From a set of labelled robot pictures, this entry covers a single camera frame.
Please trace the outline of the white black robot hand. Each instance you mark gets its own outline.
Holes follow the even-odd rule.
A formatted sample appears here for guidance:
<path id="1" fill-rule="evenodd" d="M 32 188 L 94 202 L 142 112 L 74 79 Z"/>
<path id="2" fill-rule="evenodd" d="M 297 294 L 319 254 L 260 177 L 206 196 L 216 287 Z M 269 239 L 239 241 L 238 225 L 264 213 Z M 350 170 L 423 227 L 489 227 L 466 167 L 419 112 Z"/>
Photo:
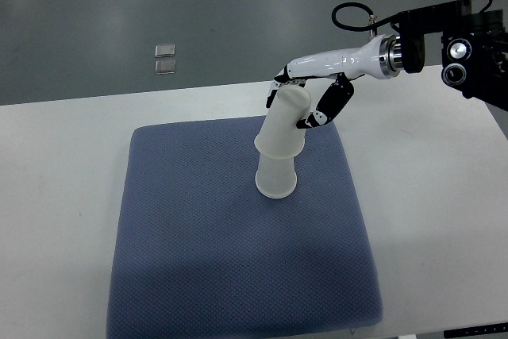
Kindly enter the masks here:
<path id="1" fill-rule="evenodd" d="M 304 87 L 307 79 L 332 78 L 332 83 L 306 118 L 296 123 L 298 129 L 312 129 L 332 122 L 354 95 L 350 79 L 369 75 L 391 79 L 402 70 L 400 37 L 379 35 L 360 48 L 345 48 L 315 53 L 288 63 L 271 82 L 266 108 L 284 85 Z"/>

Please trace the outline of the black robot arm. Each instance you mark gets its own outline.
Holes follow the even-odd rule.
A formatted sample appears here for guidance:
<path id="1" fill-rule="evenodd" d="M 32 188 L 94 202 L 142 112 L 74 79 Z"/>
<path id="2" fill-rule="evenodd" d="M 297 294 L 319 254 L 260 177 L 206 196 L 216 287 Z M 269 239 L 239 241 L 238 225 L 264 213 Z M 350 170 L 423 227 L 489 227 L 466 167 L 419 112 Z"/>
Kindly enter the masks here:
<path id="1" fill-rule="evenodd" d="M 475 13 L 471 0 L 456 0 L 399 12 L 367 26 L 338 21 L 342 3 L 333 9 L 333 24 L 343 30 L 371 34 L 360 48 L 320 52 L 292 60 L 273 79 L 266 105 L 286 85 L 304 87 L 309 79 L 330 78 L 333 83 L 314 111 L 296 126 L 326 125 L 344 109 L 354 93 L 352 81 L 363 75 L 392 79 L 400 71 L 415 74 L 425 64 L 425 35 L 441 34 L 441 80 L 465 98 L 477 98 L 501 110 L 507 108 L 507 32 L 501 10 L 484 6 Z"/>

